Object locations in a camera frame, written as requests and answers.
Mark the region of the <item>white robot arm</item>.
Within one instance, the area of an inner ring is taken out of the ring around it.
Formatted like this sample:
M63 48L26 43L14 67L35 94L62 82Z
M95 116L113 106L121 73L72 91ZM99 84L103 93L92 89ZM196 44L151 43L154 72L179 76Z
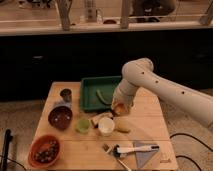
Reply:
M122 79L115 88L111 109L118 115L130 113L137 91L143 87L191 115L213 132L213 97L164 79L153 73L149 58L129 61L122 67Z

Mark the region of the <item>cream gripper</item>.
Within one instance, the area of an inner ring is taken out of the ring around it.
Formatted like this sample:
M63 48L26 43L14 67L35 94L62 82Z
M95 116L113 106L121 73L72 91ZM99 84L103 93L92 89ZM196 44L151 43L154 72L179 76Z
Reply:
M133 100L134 100L133 96L126 95L123 92L121 92L119 89L116 89L113 93L111 109L114 112L114 108L117 104L123 104L125 107L125 113L123 115L129 115L131 108L133 106Z

